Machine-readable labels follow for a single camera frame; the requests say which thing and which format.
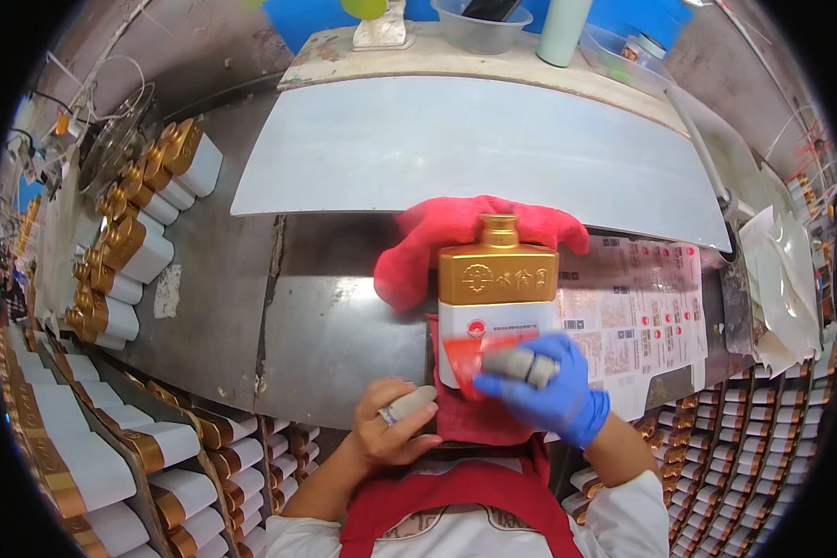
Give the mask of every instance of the blue latex glove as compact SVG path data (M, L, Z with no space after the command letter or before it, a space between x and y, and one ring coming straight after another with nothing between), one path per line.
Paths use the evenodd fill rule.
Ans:
M518 345L559 363L558 374L544 389L493 374L480 374L474 386L502 400L515 418L529 426L557 433L585 449L602 431L611 411L608 392L589 388L589 365L579 347L563 334L552 334Z

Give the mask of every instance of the red towel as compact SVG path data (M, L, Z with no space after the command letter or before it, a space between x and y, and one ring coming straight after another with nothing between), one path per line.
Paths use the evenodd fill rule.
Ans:
M428 314L434 343L434 385L437 388L437 435L446 441L486 445L523 444L533 429L518 422L496 399L466 401L457 389L447 387L437 373L437 315Z
M482 213L517 215L522 243L557 249L563 242L575 253L589 251L589 233L569 213L491 195L435 197L397 218L406 238L381 254L375 266L375 292L397 312L414 308L425 298L427 272L437 268L437 253L447 246L477 242Z

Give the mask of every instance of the white shirt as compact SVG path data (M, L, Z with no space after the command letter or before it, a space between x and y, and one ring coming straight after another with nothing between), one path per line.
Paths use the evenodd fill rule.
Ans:
M585 527L571 517L574 543L584 558L666 557L670 516L663 488L651 471L602 488L586 510ZM267 555L337 558L341 525L309 518L267 519ZM382 535L373 558L551 556L545 538L510 513L482 505L449 505L413 513Z

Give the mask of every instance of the hand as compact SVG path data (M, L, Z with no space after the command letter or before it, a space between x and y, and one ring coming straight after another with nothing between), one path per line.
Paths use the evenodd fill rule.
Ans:
M486 396L501 399L515 418L529 426L555 432L585 449L602 430L611 411L608 393L589 388L589 365L574 342L563 334L547 335L518 345L559 364L544 389L492 374L474 378Z
M353 430L347 438L357 459L370 471L378 466L405 465L444 440L433 434L412 436L437 413L437 404L429 403L393 426L379 415L379 409L397 397L415 391L416 385L399 378L380 378L366 388L353 415Z

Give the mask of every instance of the blue wall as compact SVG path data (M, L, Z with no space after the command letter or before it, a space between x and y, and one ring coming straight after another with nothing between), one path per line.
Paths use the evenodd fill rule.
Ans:
M521 3L533 16L525 31L541 33L549 0ZM323 29L357 25L338 0L266 0L264 9L293 53L298 53L313 33ZM694 12L682 0L594 0L587 22L625 37L642 30L669 51ZM437 21L431 0L407 0L406 19Z
M27 205L34 199L34 197L44 191L44 185L40 182L28 183L25 177L19 178L19 210L22 213L27 212Z

